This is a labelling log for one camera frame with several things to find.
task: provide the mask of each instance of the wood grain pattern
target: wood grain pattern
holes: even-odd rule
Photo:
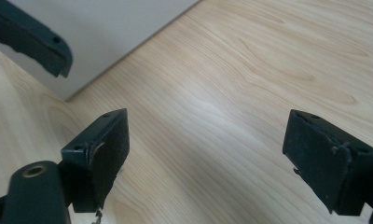
[[[282,144],[295,108],[373,146],[373,1],[204,0],[67,103],[0,53],[0,196],[124,107],[104,223],[367,223],[328,214]]]

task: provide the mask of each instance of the black plastic bracket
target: black plastic bracket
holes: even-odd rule
[[[78,213],[94,213],[104,201],[129,154],[126,109],[97,118],[62,149],[62,162],[39,161],[11,177],[0,198],[0,223],[70,223],[70,203]]]
[[[6,0],[0,0],[0,43],[36,60],[55,77],[70,72],[73,56],[66,42]]]
[[[328,208],[359,216],[373,207],[373,147],[313,114],[292,110],[283,154]]]

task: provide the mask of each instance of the screw hole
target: screw hole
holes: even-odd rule
[[[83,149],[83,148],[84,148],[83,145],[74,146],[74,150],[80,150],[80,149]]]
[[[61,42],[61,39],[58,38],[57,36],[53,37],[52,41],[55,43],[55,44],[59,44]]]
[[[23,177],[30,178],[30,177],[41,175],[45,173],[46,171],[47,171],[47,167],[43,165],[36,165],[25,170],[22,175]]]

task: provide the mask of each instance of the wooden table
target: wooden table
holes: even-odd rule
[[[104,223],[367,223],[328,214],[282,144],[295,108],[373,146],[373,1],[203,0],[67,103],[0,53],[0,196],[124,107]]]

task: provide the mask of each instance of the light wood grain surface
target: light wood grain surface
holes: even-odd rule
[[[125,107],[104,223],[367,223],[328,214],[282,144],[295,108],[373,146],[373,1],[203,0],[67,103],[0,53],[0,196]]]

